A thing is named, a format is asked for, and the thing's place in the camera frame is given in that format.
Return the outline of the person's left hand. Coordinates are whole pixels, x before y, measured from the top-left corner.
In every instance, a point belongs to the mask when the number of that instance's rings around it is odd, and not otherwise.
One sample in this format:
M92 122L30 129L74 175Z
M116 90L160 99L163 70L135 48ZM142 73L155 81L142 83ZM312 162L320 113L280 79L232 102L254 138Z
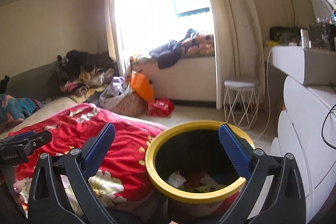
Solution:
M22 183L15 178L15 167L5 167L1 169L1 185L7 182L13 182L10 193L12 194L14 200L17 204L21 204L25 201L24 197L21 195Z

